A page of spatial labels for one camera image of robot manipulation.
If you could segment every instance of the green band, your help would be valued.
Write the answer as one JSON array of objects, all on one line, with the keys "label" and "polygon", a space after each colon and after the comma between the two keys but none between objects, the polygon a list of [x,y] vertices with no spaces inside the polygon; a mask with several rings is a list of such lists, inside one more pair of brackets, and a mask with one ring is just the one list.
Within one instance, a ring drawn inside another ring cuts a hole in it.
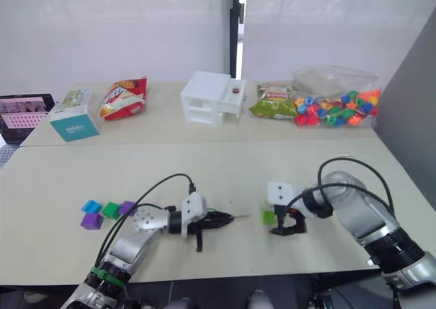
[{"label": "green band", "polygon": [[125,283],[122,280],[119,280],[118,278],[110,275],[107,270],[101,270],[97,267],[92,267],[91,273],[94,273],[95,275],[97,275],[98,278],[102,280],[107,280],[109,283],[115,284],[120,288],[123,288],[125,286]]}]

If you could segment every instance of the red chip bag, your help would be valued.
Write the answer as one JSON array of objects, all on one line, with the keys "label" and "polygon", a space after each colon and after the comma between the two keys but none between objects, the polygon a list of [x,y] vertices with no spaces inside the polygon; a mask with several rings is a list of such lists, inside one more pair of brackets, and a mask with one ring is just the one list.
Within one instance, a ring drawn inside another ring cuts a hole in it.
[{"label": "red chip bag", "polygon": [[118,120],[145,109],[146,86],[146,78],[114,83],[103,100],[100,117]]}]

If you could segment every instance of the tabletop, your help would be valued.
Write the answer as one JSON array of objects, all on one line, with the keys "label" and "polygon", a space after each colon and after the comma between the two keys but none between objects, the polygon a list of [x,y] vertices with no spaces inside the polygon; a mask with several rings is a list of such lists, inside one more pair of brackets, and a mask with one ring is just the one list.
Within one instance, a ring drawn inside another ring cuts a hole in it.
[{"label": "tabletop", "polygon": [[[247,82],[246,100],[240,118],[236,119],[235,115],[228,114],[222,127],[185,122],[180,99],[185,83],[150,82],[145,111],[121,120],[104,122],[100,135],[67,143],[46,119],[22,146],[277,141],[375,136],[371,128],[298,128],[289,120],[256,117],[248,110],[258,100],[256,85],[255,82]],[[106,93],[110,84],[77,84],[74,87],[94,88],[98,93]]]},{"label": "tabletop", "polygon": [[[368,269],[368,255],[334,216],[307,220],[306,234],[288,237],[270,235],[262,225],[268,181],[311,186],[318,166],[339,155],[379,170],[403,228],[436,254],[435,211],[376,137],[22,147],[0,171],[0,284],[83,281],[113,221],[98,231],[83,229],[82,205],[135,201],[176,172],[194,179],[209,207],[249,217],[205,231],[203,253],[196,253],[195,238],[163,235],[133,282]],[[326,173],[333,169],[354,174],[385,198],[364,167],[332,163]],[[146,201],[179,206],[186,195],[180,178]]]}]

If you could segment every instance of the white backdrop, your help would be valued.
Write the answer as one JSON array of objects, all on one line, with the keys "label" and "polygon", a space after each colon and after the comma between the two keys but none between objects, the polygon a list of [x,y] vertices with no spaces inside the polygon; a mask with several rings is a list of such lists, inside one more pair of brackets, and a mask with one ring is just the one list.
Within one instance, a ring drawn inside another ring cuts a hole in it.
[{"label": "white backdrop", "polygon": [[310,65],[340,65],[385,86],[436,0],[247,0],[242,76],[286,80]]},{"label": "white backdrop", "polygon": [[229,72],[230,0],[0,0],[0,95]]}]

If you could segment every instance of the tissue box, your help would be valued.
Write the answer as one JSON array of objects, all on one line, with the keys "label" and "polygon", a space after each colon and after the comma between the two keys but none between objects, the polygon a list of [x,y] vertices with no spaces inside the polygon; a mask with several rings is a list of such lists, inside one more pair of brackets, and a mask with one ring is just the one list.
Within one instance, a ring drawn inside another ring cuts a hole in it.
[{"label": "tissue box", "polygon": [[99,101],[91,89],[68,91],[62,104],[50,112],[49,121],[66,141],[99,134]]}]

